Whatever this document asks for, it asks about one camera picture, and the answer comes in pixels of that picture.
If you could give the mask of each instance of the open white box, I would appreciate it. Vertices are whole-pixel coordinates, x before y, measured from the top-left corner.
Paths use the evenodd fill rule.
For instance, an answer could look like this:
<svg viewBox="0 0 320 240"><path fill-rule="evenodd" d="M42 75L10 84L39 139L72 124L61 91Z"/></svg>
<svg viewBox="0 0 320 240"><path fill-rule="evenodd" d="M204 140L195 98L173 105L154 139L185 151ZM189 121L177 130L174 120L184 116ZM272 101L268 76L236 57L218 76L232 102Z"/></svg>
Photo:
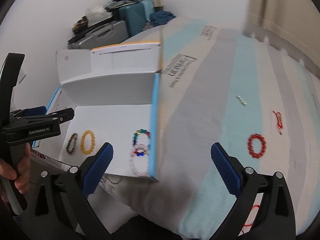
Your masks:
<svg viewBox="0 0 320 240"><path fill-rule="evenodd" d="M80 166L104 142L112 144L114 157L107 174L156 179L158 123L158 62L160 42L124 43L93 50L62 50L56 54L60 86L47 112L72 107L73 120L60 125L61 135L34 144L38 151L69 165ZM150 144L148 155L135 156L130 166L132 137L136 130L150 131L137 143ZM95 134L95 147L85 155L80 140L86 130ZM66 151L73 133L78 134L75 151ZM90 135L84 148L90 148Z"/></svg>

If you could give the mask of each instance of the human hand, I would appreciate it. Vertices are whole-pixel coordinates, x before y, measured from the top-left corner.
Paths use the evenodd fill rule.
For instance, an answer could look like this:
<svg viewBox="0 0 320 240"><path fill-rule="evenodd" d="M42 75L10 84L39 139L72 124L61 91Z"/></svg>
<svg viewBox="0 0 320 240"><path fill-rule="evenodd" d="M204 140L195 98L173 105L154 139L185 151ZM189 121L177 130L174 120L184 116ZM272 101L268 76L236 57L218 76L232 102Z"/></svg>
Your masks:
<svg viewBox="0 0 320 240"><path fill-rule="evenodd" d="M30 179L30 144L26 144L23 159L17 164L17 171L19 176L17 177L16 171L3 159L0 159L0 175L6 179L14 180L16 188L21 194L25 194L29 191L29 179ZM0 186L0 196L4 202L8 202L8 198L5 191Z"/></svg>

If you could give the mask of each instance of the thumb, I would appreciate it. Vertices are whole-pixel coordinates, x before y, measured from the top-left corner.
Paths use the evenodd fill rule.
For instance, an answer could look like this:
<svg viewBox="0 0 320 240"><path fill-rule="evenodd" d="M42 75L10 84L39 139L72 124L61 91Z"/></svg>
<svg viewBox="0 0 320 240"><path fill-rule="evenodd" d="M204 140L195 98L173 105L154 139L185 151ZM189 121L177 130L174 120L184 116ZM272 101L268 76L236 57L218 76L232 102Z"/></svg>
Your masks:
<svg viewBox="0 0 320 240"><path fill-rule="evenodd" d="M17 178L17 173L3 159L0 159L0 175L11 180L15 180Z"/></svg>

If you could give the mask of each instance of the metal screw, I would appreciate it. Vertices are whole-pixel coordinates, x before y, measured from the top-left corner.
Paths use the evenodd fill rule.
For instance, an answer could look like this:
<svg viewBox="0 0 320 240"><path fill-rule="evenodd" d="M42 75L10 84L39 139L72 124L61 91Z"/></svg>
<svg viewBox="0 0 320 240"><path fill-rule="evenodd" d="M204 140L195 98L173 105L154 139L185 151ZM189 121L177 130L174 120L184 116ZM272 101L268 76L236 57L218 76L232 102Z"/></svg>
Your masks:
<svg viewBox="0 0 320 240"><path fill-rule="evenodd" d="M253 174L254 170L251 167L246 167L245 168L245 172L248 173L248 174Z"/></svg>
<svg viewBox="0 0 320 240"><path fill-rule="evenodd" d="M70 173L76 173L78 171L78 167L73 166L73 167L70 168L69 171L70 171Z"/></svg>
<svg viewBox="0 0 320 240"><path fill-rule="evenodd" d="M277 176L277 178L282 179L283 174L281 172L277 171L276 176Z"/></svg>
<svg viewBox="0 0 320 240"><path fill-rule="evenodd" d="M47 171L41 172L41 177L45 178L47 175L48 175L48 172L47 172Z"/></svg>

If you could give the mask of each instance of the striped bedsheet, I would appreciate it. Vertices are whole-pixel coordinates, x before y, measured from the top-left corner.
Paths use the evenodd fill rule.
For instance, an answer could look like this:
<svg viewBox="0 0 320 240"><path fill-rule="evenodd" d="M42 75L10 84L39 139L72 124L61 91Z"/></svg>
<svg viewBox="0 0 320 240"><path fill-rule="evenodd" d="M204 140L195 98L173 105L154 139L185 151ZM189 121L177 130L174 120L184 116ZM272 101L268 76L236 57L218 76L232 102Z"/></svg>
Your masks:
<svg viewBox="0 0 320 240"><path fill-rule="evenodd" d="M161 28L130 41L158 40ZM163 38L159 182L104 179L103 188L158 225L209 239L235 201L210 158L220 142L244 167L283 173L302 233L320 210L320 80L285 53L200 20L178 17ZM267 143L258 159L247 149L255 133Z"/></svg>

